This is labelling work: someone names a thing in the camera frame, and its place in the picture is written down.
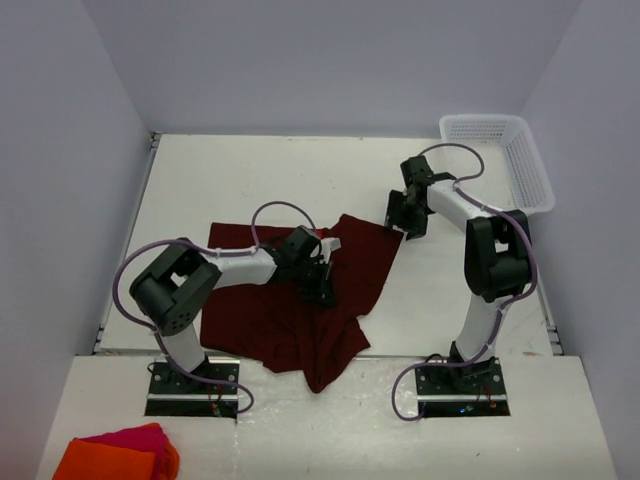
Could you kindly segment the dark red t-shirt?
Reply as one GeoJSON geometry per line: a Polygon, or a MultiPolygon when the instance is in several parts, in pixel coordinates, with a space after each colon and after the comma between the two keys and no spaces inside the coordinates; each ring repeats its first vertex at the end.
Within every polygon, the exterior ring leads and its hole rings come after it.
{"type": "Polygon", "coordinates": [[[314,393],[338,378],[370,346],[358,319],[378,302],[403,235],[347,214],[318,233],[341,241],[330,257],[335,307],[303,301],[291,282],[222,288],[201,312],[201,345],[300,370],[314,393]]]}

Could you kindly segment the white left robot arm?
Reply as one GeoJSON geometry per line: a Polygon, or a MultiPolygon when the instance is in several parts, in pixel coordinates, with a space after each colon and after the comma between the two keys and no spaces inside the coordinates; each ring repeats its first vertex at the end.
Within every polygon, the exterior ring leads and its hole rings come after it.
{"type": "Polygon", "coordinates": [[[336,304],[331,256],[341,241],[322,238],[305,226],[276,243],[243,249],[205,249],[175,239],[154,242],[131,257],[160,246],[164,250],[133,280],[129,295],[174,366],[172,380],[187,393],[198,392],[207,383],[208,358],[193,323],[214,291],[289,281],[307,302],[336,304]]]}

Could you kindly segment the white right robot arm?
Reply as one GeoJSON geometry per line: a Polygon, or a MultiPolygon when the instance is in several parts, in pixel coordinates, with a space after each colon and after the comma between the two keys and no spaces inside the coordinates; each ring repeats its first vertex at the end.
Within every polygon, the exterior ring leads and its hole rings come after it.
{"type": "Polygon", "coordinates": [[[388,196],[385,227],[408,240],[426,235],[429,217],[439,214],[465,234],[463,270],[471,300],[463,328],[452,342],[446,368],[448,385],[467,393],[495,361],[495,344],[511,305],[537,282],[529,224],[520,210],[501,211],[460,189],[448,172],[436,173],[426,158],[400,164],[402,191],[388,196]]]}

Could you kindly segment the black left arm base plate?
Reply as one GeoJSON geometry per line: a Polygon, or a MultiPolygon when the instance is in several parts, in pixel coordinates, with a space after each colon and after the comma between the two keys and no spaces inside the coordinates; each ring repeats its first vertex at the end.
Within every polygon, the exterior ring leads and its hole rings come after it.
{"type": "Polygon", "coordinates": [[[149,363],[147,371],[150,381],[145,416],[237,419],[235,386],[196,382],[175,371],[166,361],[149,363]]]}

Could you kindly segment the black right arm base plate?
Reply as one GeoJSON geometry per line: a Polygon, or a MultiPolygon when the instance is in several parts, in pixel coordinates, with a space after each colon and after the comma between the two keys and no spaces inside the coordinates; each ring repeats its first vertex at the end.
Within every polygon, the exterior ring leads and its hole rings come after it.
{"type": "Polygon", "coordinates": [[[418,415],[428,418],[506,417],[511,414],[497,358],[465,368],[437,366],[447,358],[433,354],[431,366],[415,371],[418,415]]]}

